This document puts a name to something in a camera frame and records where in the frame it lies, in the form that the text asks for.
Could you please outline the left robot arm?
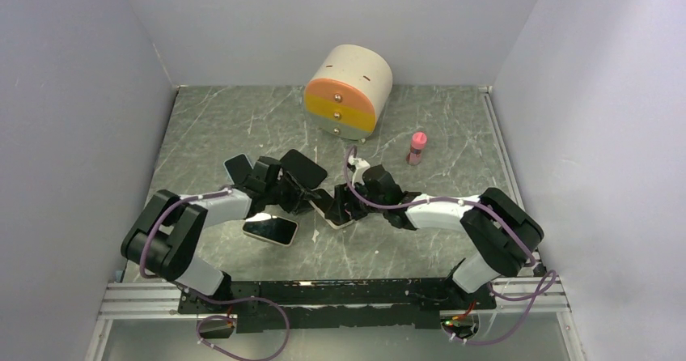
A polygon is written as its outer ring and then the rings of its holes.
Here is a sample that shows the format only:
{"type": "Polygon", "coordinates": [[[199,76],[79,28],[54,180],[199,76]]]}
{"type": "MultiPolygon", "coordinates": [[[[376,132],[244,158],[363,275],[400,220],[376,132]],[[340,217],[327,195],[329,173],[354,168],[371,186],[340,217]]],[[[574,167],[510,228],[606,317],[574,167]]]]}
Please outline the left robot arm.
{"type": "Polygon", "coordinates": [[[289,150],[280,159],[245,154],[224,163],[229,184],[194,195],[161,189],[144,207],[121,243],[121,256],[138,264],[143,278],[161,278],[199,294],[211,312],[222,312],[234,297],[231,276],[197,254],[201,233],[230,221],[256,226],[255,236],[289,245],[298,229],[288,219],[261,221],[265,209],[278,206],[301,214],[319,198],[316,189],[328,173],[301,152],[289,150]]]}

